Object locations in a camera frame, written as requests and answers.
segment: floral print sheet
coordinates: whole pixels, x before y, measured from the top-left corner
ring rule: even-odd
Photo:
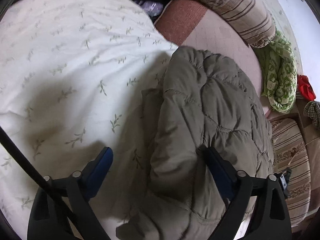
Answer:
[[[21,0],[0,22],[0,125],[40,172],[69,176],[114,152],[90,201],[111,239],[146,190],[141,91],[176,45],[130,0]],[[0,147],[0,209],[27,238],[37,185]]]

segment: folded comforter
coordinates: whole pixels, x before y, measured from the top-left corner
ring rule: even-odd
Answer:
[[[148,194],[120,239],[207,239],[225,212],[200,146],[250,176],[272,173],[271,125],[253,85],[220,54],[179,48],[163,87],[143,91]],[[253,210],[254,199],[247,208]]]

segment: beige striped upholstery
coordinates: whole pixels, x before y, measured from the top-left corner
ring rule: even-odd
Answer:
[[[267,45],[275,24],[262,0],[200,0],[218,13],[251,46]]]
[[[274,171],[284,170],[292,157],[292,169],[286,200],[291,226],[298,225],[307,216],[311,196],[310,165],[305,143],[295,120],[290,118],[272,121],[272,141],[275,148]]]

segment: green patterned cloth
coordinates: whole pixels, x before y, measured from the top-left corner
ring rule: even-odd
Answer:
[[[263,74],[263,92],[274,110],[286,114],[295,102],[297,90],[297,66],[292,46],[284,35],[276,30],[276,36],[265,47],[254,49]]]

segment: checkered cloth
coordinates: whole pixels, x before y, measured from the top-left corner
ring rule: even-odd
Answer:
[[[320,102],[310,101],[303,110],[303,115],[312,119],[312,124],[320,130]]]

